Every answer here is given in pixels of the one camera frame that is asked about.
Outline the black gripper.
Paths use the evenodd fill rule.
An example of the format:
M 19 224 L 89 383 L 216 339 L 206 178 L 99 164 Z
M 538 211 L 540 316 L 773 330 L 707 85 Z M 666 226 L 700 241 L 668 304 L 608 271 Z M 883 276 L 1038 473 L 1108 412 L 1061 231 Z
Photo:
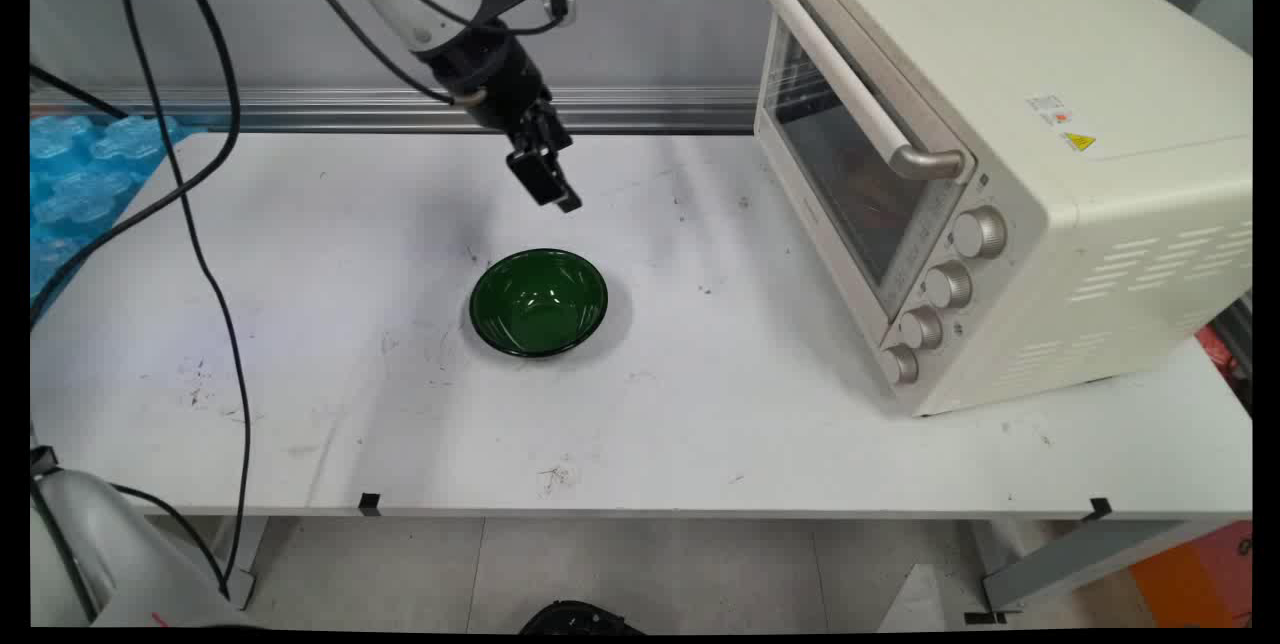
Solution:
M 559 164 L 562 149 L 573 143 L 550 102 L 550 92 L 517 35 L 502 20 L 483 29 L 466 29 L 430 50 L 430 69 L 453 96 L 485 93 L 468 108 L 486 129 L 509 133 L 512 151 L 506 164 L 539 205 L 553 204 L 563 214 L 582 201 Z M 532 108 L 532 120 L 524 120 Z

